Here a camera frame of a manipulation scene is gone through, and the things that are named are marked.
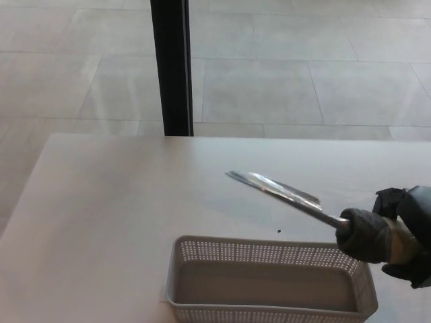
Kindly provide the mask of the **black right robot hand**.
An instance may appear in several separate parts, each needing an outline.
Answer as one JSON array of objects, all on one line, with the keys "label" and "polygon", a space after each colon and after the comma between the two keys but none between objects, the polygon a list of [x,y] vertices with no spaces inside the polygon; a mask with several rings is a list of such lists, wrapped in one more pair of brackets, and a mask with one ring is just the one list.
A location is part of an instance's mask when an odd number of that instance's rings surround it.
[{"label": "black right robot hand", "polygon": [[406,264],[385,264],[385,274],[409,281],[411,287],[420,289],[430,286],[430,187],[415,186],[409,190],[386,188],[376,192],[373,212],[389,219],[398,217],[422,246]]}]

